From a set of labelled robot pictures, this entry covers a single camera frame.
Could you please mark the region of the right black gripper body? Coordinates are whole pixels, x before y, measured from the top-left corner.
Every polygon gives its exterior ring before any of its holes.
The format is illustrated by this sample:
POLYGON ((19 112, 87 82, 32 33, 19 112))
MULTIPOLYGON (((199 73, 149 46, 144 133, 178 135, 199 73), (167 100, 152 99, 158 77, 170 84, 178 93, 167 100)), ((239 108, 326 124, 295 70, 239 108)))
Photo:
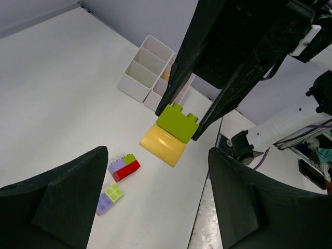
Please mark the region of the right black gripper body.
POLYGON ((266 71, 289 46, 289 1, 199 1, 190 23, 190 70, 221 89, 242 67, 266 71))

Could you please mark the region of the yellow long lego brick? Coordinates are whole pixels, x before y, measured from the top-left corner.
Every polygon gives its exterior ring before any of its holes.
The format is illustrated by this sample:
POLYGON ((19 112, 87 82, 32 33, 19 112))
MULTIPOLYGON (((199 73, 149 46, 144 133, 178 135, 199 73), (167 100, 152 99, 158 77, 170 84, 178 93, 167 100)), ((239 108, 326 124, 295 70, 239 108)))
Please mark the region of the yellow long lego brick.
POLYGON ((160 76, 164 81, 168 82, 170 78, 170 69, 166 68, 160 76))

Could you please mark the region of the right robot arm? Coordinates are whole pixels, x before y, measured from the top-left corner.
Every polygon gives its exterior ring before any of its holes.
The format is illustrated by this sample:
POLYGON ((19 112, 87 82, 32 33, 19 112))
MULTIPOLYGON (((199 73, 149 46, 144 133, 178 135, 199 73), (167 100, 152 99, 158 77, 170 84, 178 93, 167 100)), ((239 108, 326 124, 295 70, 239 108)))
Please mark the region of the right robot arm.
POLYGON ((258 82, 272 78, 287 56, 322 64, 327 71, 298 103, 232 138, 232 154, 242 163, 331 118, 331 2, 198 1, 156 115, 192 74, 204 79, 220 93, 192 136, 197 140, 258 82))

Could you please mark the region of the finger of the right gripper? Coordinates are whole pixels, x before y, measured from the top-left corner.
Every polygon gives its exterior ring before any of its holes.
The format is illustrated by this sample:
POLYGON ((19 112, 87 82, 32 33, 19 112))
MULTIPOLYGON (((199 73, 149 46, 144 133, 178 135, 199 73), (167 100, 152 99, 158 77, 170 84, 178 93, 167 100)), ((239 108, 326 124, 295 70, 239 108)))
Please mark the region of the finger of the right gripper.
MULTIPOLYGON (((314 11, 307 5, 299 1, 289 2, 286 15, 281 19, 285 24, 281 35, 289 46, 287 54, 290 53, 295 43, 304 37, 314 17, 314 11)), ((198 140, 213 122, 237 108, 268 70, 260 71, 252 67, 240 66, 232 78, 220 89, 221 92, 202 118, 198 129, 192 137, 193 140, 198 140)))
POLYGON ((157 116, 184 87, 207 45, 207 37, 220 14, 220 1, 198 1, 177 57, 171 67, 167 89, 155 111, 157 116))

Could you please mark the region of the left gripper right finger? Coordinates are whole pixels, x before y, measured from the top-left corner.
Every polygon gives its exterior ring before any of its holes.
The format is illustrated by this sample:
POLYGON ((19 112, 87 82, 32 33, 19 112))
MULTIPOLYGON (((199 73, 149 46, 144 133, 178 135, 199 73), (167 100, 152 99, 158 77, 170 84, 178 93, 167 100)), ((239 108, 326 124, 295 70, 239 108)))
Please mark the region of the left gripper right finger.
POLYGON ((331 248, 331 196, 278 182, 213 147, 209 173, 223 248, 331 248))

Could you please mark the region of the purple square lego brick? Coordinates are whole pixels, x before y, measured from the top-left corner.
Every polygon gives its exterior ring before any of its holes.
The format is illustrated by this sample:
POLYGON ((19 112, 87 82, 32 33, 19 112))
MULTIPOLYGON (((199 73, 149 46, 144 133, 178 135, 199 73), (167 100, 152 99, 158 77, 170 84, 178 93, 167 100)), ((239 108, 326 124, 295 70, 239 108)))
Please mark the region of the purple square lego brick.
POLYGON ((104 214, 110 207, 113 205, 113 201, 109 198, 109 196, 103 192, 98 200, 98 205, 96 208, 96 214, 98 216, 104 214))

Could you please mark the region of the green square lego brick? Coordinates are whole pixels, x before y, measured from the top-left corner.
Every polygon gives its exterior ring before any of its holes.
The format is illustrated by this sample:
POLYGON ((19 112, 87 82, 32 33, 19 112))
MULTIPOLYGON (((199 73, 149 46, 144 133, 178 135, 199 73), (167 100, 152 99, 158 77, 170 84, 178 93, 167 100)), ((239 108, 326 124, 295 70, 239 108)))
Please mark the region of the green square lego brick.
POLYGON ((177 103, 168 104, 158 117, 156 124, 187 144, 199 127, 198 117, 192 113, 185 115, 182 110, 182 106, 177 103))

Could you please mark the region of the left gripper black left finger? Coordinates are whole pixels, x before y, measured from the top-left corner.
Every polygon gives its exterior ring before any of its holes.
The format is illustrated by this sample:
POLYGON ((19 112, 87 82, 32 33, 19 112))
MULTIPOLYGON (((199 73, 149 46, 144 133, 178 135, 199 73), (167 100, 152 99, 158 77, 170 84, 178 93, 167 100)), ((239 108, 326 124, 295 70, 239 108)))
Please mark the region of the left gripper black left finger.
POLYGON ((86 248, 108 164, 99 146, 1 188, 1 248, 86 248))

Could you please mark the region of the pale green square lego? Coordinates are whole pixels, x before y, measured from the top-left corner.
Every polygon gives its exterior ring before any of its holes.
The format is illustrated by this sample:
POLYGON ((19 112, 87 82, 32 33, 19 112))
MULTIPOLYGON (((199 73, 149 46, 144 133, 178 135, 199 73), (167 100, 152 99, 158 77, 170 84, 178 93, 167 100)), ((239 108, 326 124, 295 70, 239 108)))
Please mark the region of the pale green square lego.
POLYGON ((123 196, 122 189, 117 185, 113 184, 105 190, 106 195, 110 198, 112 203, 115 203, 118 199, 123 196))

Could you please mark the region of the tan lego brick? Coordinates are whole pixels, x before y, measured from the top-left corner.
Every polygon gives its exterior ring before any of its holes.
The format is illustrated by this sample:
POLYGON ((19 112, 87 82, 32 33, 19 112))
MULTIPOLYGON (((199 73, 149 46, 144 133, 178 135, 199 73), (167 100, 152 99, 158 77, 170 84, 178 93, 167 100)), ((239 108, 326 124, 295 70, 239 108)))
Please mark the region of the tan lego brick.
POLYGON ((154 124, 140 141, 140 146, 171 167, 181 158, 186 144, 154 124))

